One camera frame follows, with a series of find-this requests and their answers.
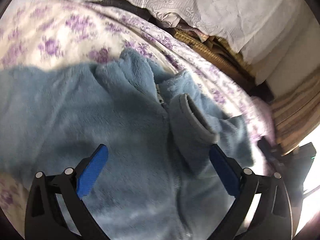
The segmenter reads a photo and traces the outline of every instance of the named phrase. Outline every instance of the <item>zipper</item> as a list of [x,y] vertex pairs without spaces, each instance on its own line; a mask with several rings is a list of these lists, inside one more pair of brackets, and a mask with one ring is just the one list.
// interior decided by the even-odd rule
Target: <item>zipper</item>
[[[170,132],[169,136],[171,138],[173,138],[173,134]],[[171,139],[172,141],[172,144],[174,145],[172,148],[175,148],[174,149],[174,153],[172,154],[171,156],[171,161],[172,161],[172,168],[173,168],[173,174],[174,174],[174,187],[176,188],[177,190],[177,197],[176,197],[176,206],[177,206],[177,211],[178,211],[178,216],[179,216],[179,219],[180,219],[180,222],[181,222],[181,225],[184,229],[184,237],[183,239],[192,239],[192,233],[191,233],[191,230],[189,229],[189,227],[187,226],[187,223],[185,221],[185,219],[183,218],[183,215],[181,213],[181,208],[180,208],[180,195],[181,195],[181,186],[182,186],[182,179],[181,179],[181,176],[180,176],[180,172],[179,172],[179,167],[178,167],[178,162],[180,162],[180,159],[179,159],[179,151],[177,149],[177,147],[175,146],[174,142],[173,142],[173,139]]]

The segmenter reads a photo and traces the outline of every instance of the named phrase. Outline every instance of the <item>bed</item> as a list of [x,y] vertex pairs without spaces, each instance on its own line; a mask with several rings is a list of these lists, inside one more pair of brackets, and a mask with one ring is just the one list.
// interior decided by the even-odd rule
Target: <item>bed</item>
[[[186,44],[134,14],[92,3],[53,0],[36,2],[17,9],[1,20],[0,68],[18,64],[42,70],[93,61],[105,63],[132,47],[177,73],[189,70],[193,79],[229,116],[244,115],[254,152],[256,173],[263,173],[264,159],[256,142],[269,135],[273,140],[271,116],[259,99],[252,100],[214,65]],[[0,206],[23,235],[23,216],[28,192],[3,174],[0,178]]]

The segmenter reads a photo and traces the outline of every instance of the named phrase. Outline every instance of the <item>blue gripper pad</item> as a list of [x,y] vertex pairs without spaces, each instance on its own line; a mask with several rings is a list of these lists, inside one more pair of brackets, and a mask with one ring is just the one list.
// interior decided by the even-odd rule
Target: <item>blue gripper pad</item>
[[209,159],[228,194],[237,197],[240,193],[240,179],[228,163],[223,151],[217,145],[211,147]]
[[80,199],[90,193],[102,168],[108,160],[109,152],[107,146],[100,145],[99,148],[98,152],[90,160],[89,164],[77,180],[77,194]]

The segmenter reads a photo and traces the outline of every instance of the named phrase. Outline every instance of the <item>striped fabric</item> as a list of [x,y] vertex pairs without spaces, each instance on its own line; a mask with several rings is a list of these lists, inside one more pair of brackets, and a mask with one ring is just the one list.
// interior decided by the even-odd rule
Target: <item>striped fabric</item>
[[320,124],[320,68],[271,104],[276,142],[286,154]]

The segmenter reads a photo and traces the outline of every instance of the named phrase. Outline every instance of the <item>purple floral bedspread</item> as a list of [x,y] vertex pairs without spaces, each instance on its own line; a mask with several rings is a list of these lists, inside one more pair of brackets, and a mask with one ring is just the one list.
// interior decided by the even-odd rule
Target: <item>purple floral bedspread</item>
[[24,237],[28,191],[9,174],[0,173],[0,206],[15,229]]
[[[198,86],[224,112],[243,114],[253,144],[268,134],[265,119],[235,82],[186,44],[134,14],[58,0],[24,6],[1,19],[0,26],[0,69],[20,64],[48,71],[85,61],[105,63],[132,47],[169,72],[191,71]],[[10,186],[0,183],[0,206],[8,216],[11,207],[22,206],[8,200],[15,194]]]

